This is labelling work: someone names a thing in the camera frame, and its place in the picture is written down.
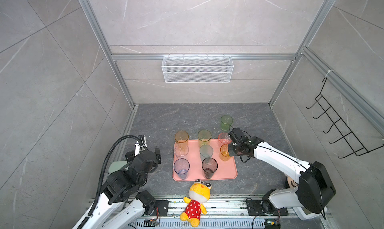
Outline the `pink glass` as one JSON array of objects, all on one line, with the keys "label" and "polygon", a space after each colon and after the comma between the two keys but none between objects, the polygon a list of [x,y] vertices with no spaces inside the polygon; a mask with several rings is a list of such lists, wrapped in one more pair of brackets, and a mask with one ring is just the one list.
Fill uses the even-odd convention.
[{"label": "pink glass", "polygon": [[218,136],[219,143],[222,145],[228,145],[232,142],[231,138],[229,137],[228,133],[221,133]]}]

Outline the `short amber glass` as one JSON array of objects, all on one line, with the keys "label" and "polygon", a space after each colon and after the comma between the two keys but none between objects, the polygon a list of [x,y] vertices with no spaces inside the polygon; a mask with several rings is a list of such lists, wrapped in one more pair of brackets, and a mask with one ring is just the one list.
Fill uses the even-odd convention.
[{"label": "short amber glass", "polygon": [[222,145],[221,148],[220,148],[220,159],[223,161],[223,162],[226,162],[228,160],[231,159],[231,156],[229,155],[229,148],[228,148],[228,145]]}]

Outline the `small green glass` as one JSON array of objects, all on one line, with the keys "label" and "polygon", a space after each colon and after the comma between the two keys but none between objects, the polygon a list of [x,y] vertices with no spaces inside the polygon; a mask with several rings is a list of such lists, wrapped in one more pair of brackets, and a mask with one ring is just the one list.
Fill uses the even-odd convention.
[{"label": "small green glass", "polygon": [[223,115],[221,117],[221,130],[224,131],[224,132],[227,132],[229,131],[230,129],[230,126],[232,125],[233,123],[233,118],[229,115]]}]

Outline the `teal frosted cup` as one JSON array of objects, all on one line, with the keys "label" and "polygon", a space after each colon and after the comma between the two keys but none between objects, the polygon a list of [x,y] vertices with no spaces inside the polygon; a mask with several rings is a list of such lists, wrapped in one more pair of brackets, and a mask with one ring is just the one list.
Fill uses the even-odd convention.
[{"label": "teal frosted cup", "polygon": [[210,145],[202,145],[199,152],[201,161],[203,161],[204,159],[211,158],[213,156],[214,149]]}]

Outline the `blue tall glass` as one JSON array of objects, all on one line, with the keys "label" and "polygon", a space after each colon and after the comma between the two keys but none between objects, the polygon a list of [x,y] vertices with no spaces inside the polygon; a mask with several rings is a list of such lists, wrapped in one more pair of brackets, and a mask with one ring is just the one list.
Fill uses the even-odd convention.
[{"label": "blue tall glass", "polygon": [[174,172],[181,179],[185,180],[188,176],[188,171],[190,169],[190,163],[186,159],[177,159],[174,163]]}]

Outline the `clear glass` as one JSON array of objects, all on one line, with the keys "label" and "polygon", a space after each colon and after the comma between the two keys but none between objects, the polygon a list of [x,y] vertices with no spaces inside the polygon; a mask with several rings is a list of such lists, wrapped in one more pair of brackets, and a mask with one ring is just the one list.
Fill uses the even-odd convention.
[{"label": "clear glass", "polygon": [[188,143],[175,143],[174,155],[177,158],[183,158],[189,153]]}]

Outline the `tall green glass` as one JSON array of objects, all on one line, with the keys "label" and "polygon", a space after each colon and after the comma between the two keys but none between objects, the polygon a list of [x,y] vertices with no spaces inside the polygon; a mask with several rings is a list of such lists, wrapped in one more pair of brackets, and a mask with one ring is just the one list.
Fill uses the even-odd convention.
[{"label": "tall green glass", "polygon": [[209,145],[212,139],[212,134],[208,130],[201,130],[198,132],[199,147]]}]

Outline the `dark grey glass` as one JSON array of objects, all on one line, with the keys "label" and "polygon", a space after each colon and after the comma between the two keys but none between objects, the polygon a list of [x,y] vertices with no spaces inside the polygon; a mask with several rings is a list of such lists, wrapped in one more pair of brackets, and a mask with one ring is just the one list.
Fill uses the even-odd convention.
[{"label": "dark grey glass", "polygon": [[202,161],[202,169],[206,179],[211,179],[218,169],[218,162],[214,158],[206,158]]}]

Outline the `tall amber glass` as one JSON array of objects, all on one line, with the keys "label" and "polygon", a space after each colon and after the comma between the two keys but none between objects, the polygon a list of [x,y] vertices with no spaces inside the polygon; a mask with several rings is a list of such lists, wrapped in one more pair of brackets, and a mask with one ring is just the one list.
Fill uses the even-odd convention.
[{"label": "tall amber glass", "polygon": [[189,134],[186,131],[178,131],[175,136],[176,144],[184,144],[189,141]]}]

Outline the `pink plastic tray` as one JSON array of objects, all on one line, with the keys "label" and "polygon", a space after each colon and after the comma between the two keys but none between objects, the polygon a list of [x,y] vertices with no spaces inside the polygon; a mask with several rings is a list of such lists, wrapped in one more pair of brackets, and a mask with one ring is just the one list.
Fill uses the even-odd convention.
[{"label": "pink plastic tray", "polygon": [[214,139],[210,141],[213,155],[204,159],[200,153],[198,140],[188,141],[187,154],[178,158],[174,155],[172,169],[173,179],[176,182],[200,180],[233,180],[238,176],[238,171],[233,157],[226,158],[222,155],[225,146]]}]

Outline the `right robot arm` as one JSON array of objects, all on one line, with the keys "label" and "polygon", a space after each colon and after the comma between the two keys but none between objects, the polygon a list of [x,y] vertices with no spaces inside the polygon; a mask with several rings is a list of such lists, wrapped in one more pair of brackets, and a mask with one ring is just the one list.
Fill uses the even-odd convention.
[{"label": "right robot arm", "polygon": [[295,187],[268,191],[262,198],[262,212],[272,215],[282,208],[293,208],[301,220],[326,216],[326,207],[336,195],[336,188],[326,167],[320,162],[308,163],[294,158],[258,137],[248,137],[240,128],[229,132],[231,157],[263,161],[284,173]]}]

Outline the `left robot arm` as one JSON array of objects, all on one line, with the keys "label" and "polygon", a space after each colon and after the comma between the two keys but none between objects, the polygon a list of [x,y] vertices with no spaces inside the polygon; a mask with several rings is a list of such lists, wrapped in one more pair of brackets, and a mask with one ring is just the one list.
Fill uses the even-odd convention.
[{"label": "left robot arm", "polygon": [[123,229],[141,216],[158,212],[156,199],[148,191],[139,192],[139,188],[161,164],[160,149],[131,151],[126,154],[126,160],[126,163],[112,163],[112,167],[121,168],[108,175],[97,193],[98,198],[75,224],[75,229]]}]

